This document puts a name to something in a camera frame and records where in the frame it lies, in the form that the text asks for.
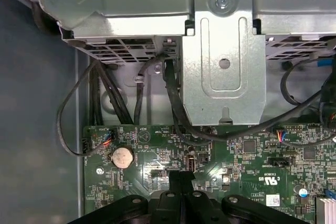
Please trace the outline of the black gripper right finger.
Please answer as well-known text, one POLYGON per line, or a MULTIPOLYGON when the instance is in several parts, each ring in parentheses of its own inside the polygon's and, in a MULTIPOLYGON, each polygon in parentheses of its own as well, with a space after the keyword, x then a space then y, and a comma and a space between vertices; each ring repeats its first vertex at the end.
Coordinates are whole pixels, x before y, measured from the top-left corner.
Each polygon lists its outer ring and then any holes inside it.
POLYGON ((302 223, 300 219, 240 195, 225 196, 220 202, 210 199, 206 193, 194 189, 194 179, 192 172, 180 172, 186 213, 191 223, 302 223))

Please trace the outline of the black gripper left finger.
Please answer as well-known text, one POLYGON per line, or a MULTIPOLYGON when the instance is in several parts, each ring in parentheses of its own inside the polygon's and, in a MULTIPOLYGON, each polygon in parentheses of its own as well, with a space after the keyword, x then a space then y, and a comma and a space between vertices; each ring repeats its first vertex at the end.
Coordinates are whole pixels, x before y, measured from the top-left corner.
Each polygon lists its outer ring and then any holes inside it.
POLYGON ((128 195, 71 223, 179 223, 181 214, 180 172, 169 174, 169 190, 147 200, 128 195))

